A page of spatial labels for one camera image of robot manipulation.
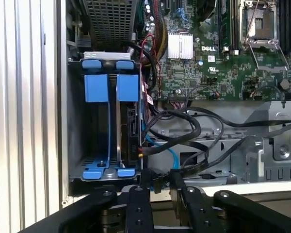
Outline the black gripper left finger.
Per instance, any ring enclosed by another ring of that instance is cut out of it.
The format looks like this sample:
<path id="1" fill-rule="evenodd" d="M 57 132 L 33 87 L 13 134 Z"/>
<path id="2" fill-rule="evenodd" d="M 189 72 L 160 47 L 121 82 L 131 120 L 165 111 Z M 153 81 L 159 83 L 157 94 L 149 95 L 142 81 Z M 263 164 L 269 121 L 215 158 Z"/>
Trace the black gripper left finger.
<path id="1" fill-rule="evenodd" d="M 95 189 L 90 195 L 22 230 L 24 233 L 102 232 L 104 213 L 119 211 L 126 233 L 152 232 L 150 171 L 141 172 L 140 183 L 118 195 L 114 186 Z"/>

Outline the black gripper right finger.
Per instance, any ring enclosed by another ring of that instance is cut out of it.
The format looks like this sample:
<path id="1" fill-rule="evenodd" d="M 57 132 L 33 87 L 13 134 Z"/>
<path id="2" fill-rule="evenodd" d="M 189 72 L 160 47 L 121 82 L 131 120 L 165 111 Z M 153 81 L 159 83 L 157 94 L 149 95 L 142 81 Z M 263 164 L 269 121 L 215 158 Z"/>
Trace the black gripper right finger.
<path id="1" fill-rule="evenodd" d="M 291 218 L 246 197 L 220 190 L 209 198 L 170 172 L 170 195 L 177 218 L 194 233 L 291 233 Z"/>

